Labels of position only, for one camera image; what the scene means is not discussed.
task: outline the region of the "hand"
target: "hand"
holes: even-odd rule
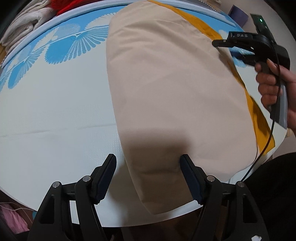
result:
[[[267,60],[267,65],[270,70],[278,75],[277,64],[271,60]],[[276,95],[278,92],[278,86],[276,86],[276,78],[272,74],[265,74],[261,72],[261,65],[257,63],[255,70],[258,73],[256,80],[259,83],[258,90],[262,95],[261,102],[263,106],[268,110],[269,107],[276,102]],[[296,135],[296,75],[285,67],[280,65],[281,78],[287,82],[287,97],[288,97],[288,117],[287,125],[291,128]]]

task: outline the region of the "beige pillow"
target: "beige pillow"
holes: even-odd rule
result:
[[[220,181],[256,158],[245,89],[230,70],[228,49],[211,42],[149,1],[126,6],[110,22],[107,71],[118,133],[137,193],[153,214],[192,200],[182,154]]]

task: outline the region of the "white table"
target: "white table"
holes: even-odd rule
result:
[[[61,28],[56,30],[57,24],[61,22],[73,24],[71,22],[73,17],[83,13],[86,15],[90,10],[104,8],[98,10],[101,11],[100,15],[96,15],[95,11],[88,15],[92,24],[84,23],[79,28],[74,27],[76,32],[68,31],[68,35],[75,35],[84,29],[108,24],[106,19],[121,8],[114,7],[116,9],[111,10],[111,7],[129,2],[101,1],[74,9],[44,24],[8,56],[6,62],[11,59],[12,61],[7,66],[11,69],[16,68],[28,54],[13,56],[19,50],[26,48],[27,53],[32,53],[32,49],[37,49],[35,47],[37,40],[34,39],[48,30],[39,39],[43,39],[42,44],[45,44],[45,48],[38,60],[18,83],[9,82],[7,79],[8,83],[0,93],[0,188],[20,203],[37,210],[53,182],[60,181],[63,184],[76,182],[83,176],[91,174],[96,166],[103,163],[109,153],[113,153],[117,157],[117,169],[105,199],[96,206],[102,226],[155,223],[200,207],[196,201],[192,201],[173,211],[151,215],[140,202],[117,133],[106,75],[106,60],[104,57],[98,58],[105,56],[105,41],[91,51],[62,64],[49,64],[50,59],[45,55],[52,43],[65,39]],[[229,23],[224,16],[217,15],[209,9],[174,0],[170,2],[177,7],[194,9]],[[104,19],[93,22],[101,15],[105,15]],[[30,49],[24,48],[27,44],[31,45]],[[260,103],[255,71],[252,67],[241,68],[238,71],[248,92],[257,101],[271,125],[269,113]],[[276,147],[262,158],[261,163],[277,149],[285,134],[286,131],[276,124],[274,128]],[[230,182],[235,183],[244,173],[246,170],[236,174]],[[73,222],[78,222],[75,211],[75,203],[71,202]]]

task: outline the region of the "white towel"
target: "white towel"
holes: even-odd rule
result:
[[[55,16],[55,10],[51,7],[43,7],[49,2],[50,0],[45,0],[37,2],[32,6],[29,6],[31,4],[29,3],[12,21],[0,40],[0,43],[6,47],[5,50],[7,54],[10,53],[31,31],[40,27]]]

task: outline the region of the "red fabric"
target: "red fabric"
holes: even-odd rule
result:
[[[52,0],[51,7],[56,11],[60,11],[61,9],[68,6],[72,1],[73,0]]]
[[[61,10],[59,10],[57,12],[57,15],[60,15],[62,13],[65,13],[67,11],[70,11],[74,8],[89,4],[89,3],[93,3],[93,2],[99,2],[101,0],[71,0],[70,3],[65,6],[64,8],[62,8]]]

